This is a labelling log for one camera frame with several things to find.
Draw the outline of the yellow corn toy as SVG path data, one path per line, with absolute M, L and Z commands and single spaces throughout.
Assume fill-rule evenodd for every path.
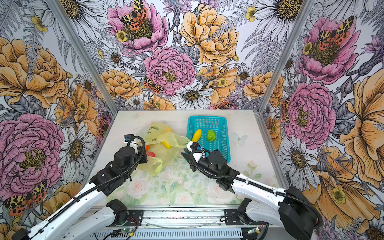
M 197 143 L 202 137 L 203 131 L 201 129 L 197 129 L 193 135 L 192 141 Z

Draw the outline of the green fruit toy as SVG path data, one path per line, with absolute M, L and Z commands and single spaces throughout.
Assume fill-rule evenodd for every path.
M 206 139 L 209 142 L 214 142 L 217 139 L 216 132 L 214 130 L 208 130 L 207 135 L 206 135 Z

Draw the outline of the yellow-green plastic bag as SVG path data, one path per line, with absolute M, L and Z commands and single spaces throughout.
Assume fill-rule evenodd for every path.
M 144 127 L 137 133 L 137 136 L 145 141 L 146 146 L 150 145 L 149 150 L 146 152 L 153 152 L 156 155 L 155 158 L 147 156 L 148 162 L 138 166 L 139 170 L 148 172 L 152 176 L 157 176 L 174 160 L 180 158 L 181 151 L 190 142 L 187 137 L 176 134 L 170 126 L 158 122 L 152 122 Z M 170 144 L 172 148 L 167 149 L 164 147 L 163 141 Z

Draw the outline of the pink red fruit toy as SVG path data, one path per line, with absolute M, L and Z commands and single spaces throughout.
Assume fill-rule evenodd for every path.
M 146 152 L 147 156 L 155 158 L 156 155 L 153 152 Z

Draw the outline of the yellow lemon toy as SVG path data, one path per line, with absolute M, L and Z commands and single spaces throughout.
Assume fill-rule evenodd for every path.
M 168 144 L 167 142 L 163 141 L 162 142 L 163 146 L 166 147 L 167 149 L 171 149 L 172 146 L 170 144 Z

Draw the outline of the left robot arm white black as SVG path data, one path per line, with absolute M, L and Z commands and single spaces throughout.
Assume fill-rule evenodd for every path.
M 49 218 L 30 230 L 21 229 L 13 240 L 49 240 L 62 234 L 96 203 L 109 196 L 115 189 L 131 180 L 132 172 L 147 159 L 145 147 L 122 147 L 115 153 L 114 160 L 97 172 L 90 182 L 71 201 L 63 205 Z

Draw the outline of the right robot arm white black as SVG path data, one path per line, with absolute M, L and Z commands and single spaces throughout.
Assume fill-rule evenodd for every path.
M 246 177 L 227 164 L 219 150 L 209 151 L 189 142 L 181 153 L 193 172 L 216 180 L 223 191 L 244 196 L 239 219 L 249 225 L 264 222 L 285 228 L 296 240 L 309 240 L 324 221 L 320 212 L 297 188 L 275 188 Z

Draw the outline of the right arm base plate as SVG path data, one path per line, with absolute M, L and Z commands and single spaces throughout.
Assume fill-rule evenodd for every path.
M 224 222 L 226 226 L 248 225 L 248 216 L 236 209 L 224 209 Z

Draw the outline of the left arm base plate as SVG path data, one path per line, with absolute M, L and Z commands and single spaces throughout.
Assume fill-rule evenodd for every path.
M 144 210 L 127 210 L 123 217 L 124 227 L 140 227 L 144 218 Z

